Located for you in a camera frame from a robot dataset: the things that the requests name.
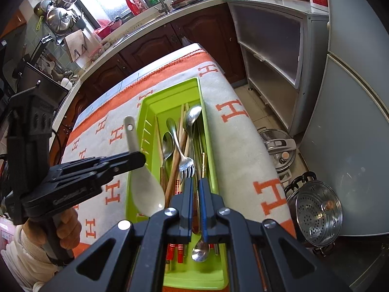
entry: white sleeve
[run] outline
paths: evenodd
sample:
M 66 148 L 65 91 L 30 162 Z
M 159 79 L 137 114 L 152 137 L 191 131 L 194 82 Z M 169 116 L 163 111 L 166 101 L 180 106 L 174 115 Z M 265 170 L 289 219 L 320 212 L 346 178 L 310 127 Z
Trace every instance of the white sleeve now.
M 42 286 L 39 283 L 49 281 L 58 271 L 45 251 L 30 242 L 21 225 L 16 227 L 14 240 L 1 251 L 1 256 L 25 291 L 37 292 Z

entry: cutting board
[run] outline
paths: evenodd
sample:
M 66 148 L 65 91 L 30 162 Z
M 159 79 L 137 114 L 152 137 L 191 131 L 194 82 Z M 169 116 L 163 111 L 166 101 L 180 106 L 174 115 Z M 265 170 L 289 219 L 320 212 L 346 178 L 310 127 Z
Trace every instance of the cutting board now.
M 72 63 L 86 51 L 85 36 L 80 29 L 66 36 L 64 41 Z

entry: finger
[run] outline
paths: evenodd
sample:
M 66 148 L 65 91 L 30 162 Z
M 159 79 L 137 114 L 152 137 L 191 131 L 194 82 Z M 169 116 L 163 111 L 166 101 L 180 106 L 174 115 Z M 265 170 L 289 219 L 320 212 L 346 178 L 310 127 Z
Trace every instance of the finger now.
M 67 209 L 61 214 L 61 222 L 67 224 L 73 217 L 77 219 L 78 214 L 74 208 Z
M 61 223 L 59 224 L 58 228 L 57 228 L 57 236 L 60 238 L 60 239 L 63 239 L 67 236 L 69 236 L 71 234 L 71 232 L 73 231 L 73 229 L 75 228 L 75 226 L 77 225 L 78 223 L 78 219 L 73 216 L 69 221 L 68 223 L 64 224 L 64 223 Z
M 28 239 L 35 245 L 41 246 L 44 245 L 47 241 L 47 237 L 43 229 L 37 224 L 29 219 L 22 226 Z
M 77 225 L 71 231 L 69 236 L 60 240 L 60 245 L 64 249 L 73 249 L 77 247 L 80 241 L 80 233 L 82 230 L 81 223 L 77 221 Z

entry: cutlery tray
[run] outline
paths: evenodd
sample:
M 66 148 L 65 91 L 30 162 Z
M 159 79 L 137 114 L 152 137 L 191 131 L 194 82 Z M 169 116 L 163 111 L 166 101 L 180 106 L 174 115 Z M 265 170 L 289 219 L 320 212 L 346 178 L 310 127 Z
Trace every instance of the cutlery tray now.
M 211 137 L 209 134 L 204 101 L 201 95 L 198 78 L 192 78 L 146 97 L 139 111 L 137 120 L 137 135 L 141 152 L 146 156 L 146 166 L 159 181 L 161 162 L 158 153 L 155 117 L 158 119 L 161 139 L 168 131 L 166 120 L 173 118 L 176 124 L 180 118 L 181 105 L 201 104 L 202 115 L 198 119 L 200 136 L 207 152 L 207 177 L 211 192 L 218 193 L 215 165 L 213 161 Z M 170 162 L 167 163 L 167 173 L 170 173 Z M 141 215 L 132 201 L 131 178 L 128 179 L 126 218 L 134 223 L 147 219 Z M 227 259 L 225 245 L 219 245 L 220 254 L 215 255 L 213 249 L 205 262 L 195 262 L 191 258 L 192 249 L 200 239 L 200 235 L 192 233 L 191 242 L 187 248 L 184 263 L 177 262 L 177 250 L 171 261 L 170 271 L 165 273 L 163 285 L 179 289 L 222 290 L 228 284 Z

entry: refrigerator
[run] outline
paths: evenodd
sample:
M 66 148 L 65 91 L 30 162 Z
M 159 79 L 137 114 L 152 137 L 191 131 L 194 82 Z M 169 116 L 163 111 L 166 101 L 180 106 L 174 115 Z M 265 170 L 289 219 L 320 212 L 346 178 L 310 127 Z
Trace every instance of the refrigerator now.
M 385 0 L 328 0 L 324 77 L 300 151 L 342 204 L 340 235 L 389 233 L 389 21 Z

